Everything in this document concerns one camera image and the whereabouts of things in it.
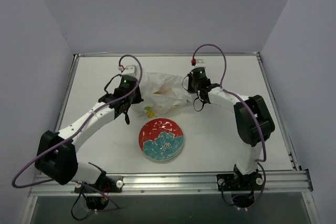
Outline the white plastic bag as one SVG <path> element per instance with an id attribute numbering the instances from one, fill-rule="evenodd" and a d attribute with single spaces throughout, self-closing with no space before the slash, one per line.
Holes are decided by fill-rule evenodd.
<path id="1" fill-rule="evenodd" d="M 131 109 L 138 115 L 155 118 L 176 111 L 192 102 L 193 96 L 183 86 L 187 81 L 177 75 L 145 72 L 140 82 L 143 101 Z"/>

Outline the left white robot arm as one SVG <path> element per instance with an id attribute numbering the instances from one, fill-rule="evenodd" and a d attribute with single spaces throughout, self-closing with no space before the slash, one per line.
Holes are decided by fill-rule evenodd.
<path id="1" fill-rule="evenodd" d="M 92 191 L 102 191 L 106 185 L 105 171 L 78 161 L 77 152 L 95 132 L 118 116 L 123 114 L 129 124 L 130 106 L 142 101 L 137 78 L 122 75 L 114 92 L 103 95 L 81 118 L 56 133 L 46 131 L 42 135 L 35 168 L 61 185 L 84 182 Z"/>

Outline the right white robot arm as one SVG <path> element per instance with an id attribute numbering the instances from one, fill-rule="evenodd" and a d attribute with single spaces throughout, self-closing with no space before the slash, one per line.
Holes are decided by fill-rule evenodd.
<path id="1" fill-rule="evenodd" d="M 233 175 L 233 182 L 238 188 L 246 188 L 252 182 L 251 174 L 257 170 L 257 163 L 266 161 L 266 141 L 275 130 L 264 98 L 239 95 L 221 88 L 218 83 L 211 83 L 204 67 L 192 69 L 186 77 L 188 93 L 196 94 L 202 105 L 214 104 L 234 114 L 244 151 L 235 164 L 238 172 Z"/>

